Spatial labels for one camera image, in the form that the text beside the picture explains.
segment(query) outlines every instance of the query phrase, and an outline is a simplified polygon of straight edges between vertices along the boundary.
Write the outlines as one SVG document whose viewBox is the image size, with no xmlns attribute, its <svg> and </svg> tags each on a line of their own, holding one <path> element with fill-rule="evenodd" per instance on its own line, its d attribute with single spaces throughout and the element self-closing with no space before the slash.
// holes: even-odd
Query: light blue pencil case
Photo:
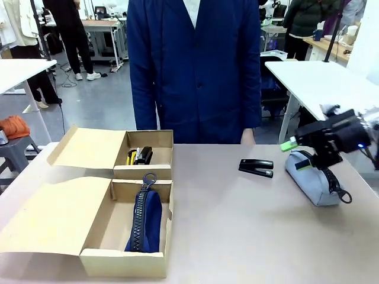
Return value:
<svg viewBox="0 0 379 284">
<path fill-rule="evenodd" d="M 350 204 L 352 196 L 343 189 L 331 170 L 319 170 L 315 167 L 296 169 L 297 163 L 311 157 L 312 155 L 306 151 L 293 150 L 285 163 L 285 169 L 301 190 L 315 206 L 337 205 L 341 202 Z"/>
</svg>

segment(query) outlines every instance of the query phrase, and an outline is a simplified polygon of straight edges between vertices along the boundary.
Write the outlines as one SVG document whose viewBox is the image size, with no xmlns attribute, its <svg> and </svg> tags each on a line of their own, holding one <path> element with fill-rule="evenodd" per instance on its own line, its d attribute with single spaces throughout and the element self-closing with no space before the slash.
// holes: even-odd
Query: stool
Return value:
<svg viewBox="0 0 379 284">
<path fill-rule="evenodd" d="M 0 157 L 5 158 L 5 162 L 0 166 L 0 173 L 6 168 L 11 172 L 21 173 L 36 155 L 26 156 L 25 150 L 31 145 L 38 154 L 40 150 L 30 136 L 12 139 L 8 144 L 0 146 Z M 10 185 L 14 179 L 0 179 L 0 185 Z"/>
</svg>

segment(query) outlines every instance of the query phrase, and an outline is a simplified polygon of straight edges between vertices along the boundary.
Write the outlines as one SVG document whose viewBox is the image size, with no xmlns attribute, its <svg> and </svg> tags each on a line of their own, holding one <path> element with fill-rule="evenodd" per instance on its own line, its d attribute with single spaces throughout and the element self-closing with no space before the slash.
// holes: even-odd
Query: orange bag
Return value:
<svg viewBox="0 0 379 284">
<path fill-rule="evenodd" d="M 4 129 L 5 135 L 9 140 L 30 135 L 29 126 L 18 115 L 0 120 L 0 127 Z"/>
</svg>

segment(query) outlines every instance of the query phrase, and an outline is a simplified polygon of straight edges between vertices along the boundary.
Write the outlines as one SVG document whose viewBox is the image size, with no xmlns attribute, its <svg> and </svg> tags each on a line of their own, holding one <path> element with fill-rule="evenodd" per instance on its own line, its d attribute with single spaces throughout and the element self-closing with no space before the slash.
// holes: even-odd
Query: person in blue coat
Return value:
<svg viewBox="0 0 379 284">
<path fill-rule="evenodd" d="M 175 143 L 254 144 L 261 123 L 257 0 L 129 0 L 138 130 Z"/>
</svg>

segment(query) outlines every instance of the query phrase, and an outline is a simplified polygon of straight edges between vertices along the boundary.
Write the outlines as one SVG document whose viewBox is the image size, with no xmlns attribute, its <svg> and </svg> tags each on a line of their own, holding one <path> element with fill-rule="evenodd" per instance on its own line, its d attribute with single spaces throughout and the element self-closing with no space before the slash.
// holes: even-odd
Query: pencil case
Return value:
<svg viewBox="0 0 379 284">
<path fill-rule="evenodd" d="M 162 203 L 159 194 L 149 187 L 142 187 L 136 196 L 133 226 L 125 251 L 159 252 L 161 218 Z"/>
<path fill-rule="evenodd" d="M 352 196 L 343 189 L 331 170 L 315 167 L 296 169 L 297 163 L 311 158 L 312 155 L 306 151 L 293 150 L 285 162 L 285 169 L 311 202 L 315 206 L 331 206 L 341 202 L 350 204 Z"/>
</svg>

